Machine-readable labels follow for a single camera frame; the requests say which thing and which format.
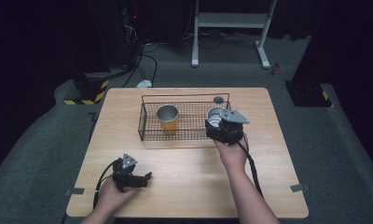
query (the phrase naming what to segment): black wire basket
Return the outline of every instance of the black wire basket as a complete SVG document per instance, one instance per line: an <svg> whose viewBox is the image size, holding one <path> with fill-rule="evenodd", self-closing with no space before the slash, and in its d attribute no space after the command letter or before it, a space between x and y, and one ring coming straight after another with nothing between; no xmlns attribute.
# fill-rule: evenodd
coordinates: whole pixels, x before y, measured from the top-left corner
<svg viewBox="0 0 373 224"><path fill-rule="evenodd" d="M215 107L230 110L229 94L143 95L138 133L141 141L209 140L204 121L207 112ZM162 105L178 109L178 127L175 134L165 134L157 111Z"/></svg>

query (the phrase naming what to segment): metal cup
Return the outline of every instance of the metal cup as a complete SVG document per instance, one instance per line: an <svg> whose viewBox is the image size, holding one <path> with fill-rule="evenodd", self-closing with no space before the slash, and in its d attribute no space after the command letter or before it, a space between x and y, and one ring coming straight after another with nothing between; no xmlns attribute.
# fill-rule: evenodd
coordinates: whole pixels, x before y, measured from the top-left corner
<svg viewBox="0 0 373 224"><path fill-rule="evenodd" d="M162 105L157 111L157 117L163 132L174 135L178 127L178 109L174 105Z"/></svg>
<svg viewBox="0 0 373 224"><path fill-rule="evenodd" d="M207 120L211 125L214 127L218 127L219 122L221 121L221 117L219 117L221 114L225 114L228 111L221 106L215 106L212 107L208 112L207 112Z"/></svg>

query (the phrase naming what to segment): white metal stand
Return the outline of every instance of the white metal stand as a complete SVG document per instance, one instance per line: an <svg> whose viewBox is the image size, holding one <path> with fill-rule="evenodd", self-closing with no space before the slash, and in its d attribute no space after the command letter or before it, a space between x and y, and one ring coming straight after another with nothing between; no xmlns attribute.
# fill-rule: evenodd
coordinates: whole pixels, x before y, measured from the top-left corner
<svg viewBox="0 0 373 224"><path fill-rule="evenodd" d="M232 28L261 28L262 35L256 41L256 48L265 69L270 69L268 57L263 45L270 26L273 11L277 0L272 0L268 13L206 13L199 12L199 0L196 0L195 7L195 28L192 48L192 67L199 66L199 37L200 27L232 27Z"/></svg>

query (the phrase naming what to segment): gray floor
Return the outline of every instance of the gray floor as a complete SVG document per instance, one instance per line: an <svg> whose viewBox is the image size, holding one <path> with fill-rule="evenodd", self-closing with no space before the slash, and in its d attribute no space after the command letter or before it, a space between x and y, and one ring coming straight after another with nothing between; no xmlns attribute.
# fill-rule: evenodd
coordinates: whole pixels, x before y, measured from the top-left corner
<svg viewBox="0 0 373 224"><path fill-rule="evenodd" d="M292 79L309 39L268 39L265 50L281 74L263 70L252 42L200 48L200 66L191 68L191 47L145 47L158 61L154 87L264 87L269 90L297 176L311 190L304 193L310 214L282 223L373 223L373 163L365 153L330 85L323 85L333 107L294 107L284 85ZM215 42L202 41L214 46ZM141 67L152 78L154 63ZM121 87L128 76L110 80ZM127 87L141 80L137 72ZM61 223L89 144L99 105L64 105L72 85L55 92L57 104L24 133L0 167L0 224ZM64 223L78 223L67 217Z"/></svg>

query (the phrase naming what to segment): wooden table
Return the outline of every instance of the wooden table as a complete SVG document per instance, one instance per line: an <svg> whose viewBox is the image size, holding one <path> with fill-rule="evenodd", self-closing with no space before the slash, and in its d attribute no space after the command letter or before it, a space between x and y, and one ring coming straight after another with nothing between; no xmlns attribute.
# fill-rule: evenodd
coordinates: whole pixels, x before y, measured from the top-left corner
<svg viewBox="0 0 373 224"><path fill-rule="evenodd" d="M265 200L277 217L306 217L309 210L303 193L290 189L299 182L269 93L263 88L109 90L75 185L84 192L71 196L68 216L89 214L104 168L128 153L138 160L134 175L152 171L153 177L116 217L237 217L228 177L213 141L141 141L137 132L142 95L224 92L230 95L231 107L251 121L243 128ZM245 169L251 177L248 162Z"/></svg>

